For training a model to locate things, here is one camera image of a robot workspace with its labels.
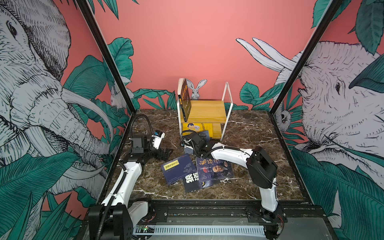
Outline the blue book with yellow label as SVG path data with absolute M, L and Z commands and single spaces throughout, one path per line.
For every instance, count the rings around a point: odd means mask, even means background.
M 181 134 L 181 142 L 187 147 L 191 147 L 195 155 L 199 155 L 201 149 L 210 141 L 208 131 L 195 132 L 192 130 L 185 130 Z

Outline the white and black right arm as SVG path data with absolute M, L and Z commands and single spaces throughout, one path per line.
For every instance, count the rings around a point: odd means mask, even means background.
M 276 186 L 278 166 L 261 147 L 242 149 L 224 145 L 215 140 L 207 141 L 203 133 L 185 130 L 180 136 L 181 143 L 192 149 L 201 159 L 217 159 L 246 168 L 255 185 L 260 189 L 262 210 L 274 213 L 279 205 Z

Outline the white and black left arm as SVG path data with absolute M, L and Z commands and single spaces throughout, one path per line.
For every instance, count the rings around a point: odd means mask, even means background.
M 133 188 L 150 158 L 166 161 L 173 150 L 162 150 L 160 144 L 165 133 L 155 131 L 147 136 L 132 138 L 130 153 L 119 161 L 121 173 L 101 204 L 89 211 L 89 235 L 91 240 L 130 240 L 134 227 L 148 215 L 149 200 L 136 201 L 129 205 Z

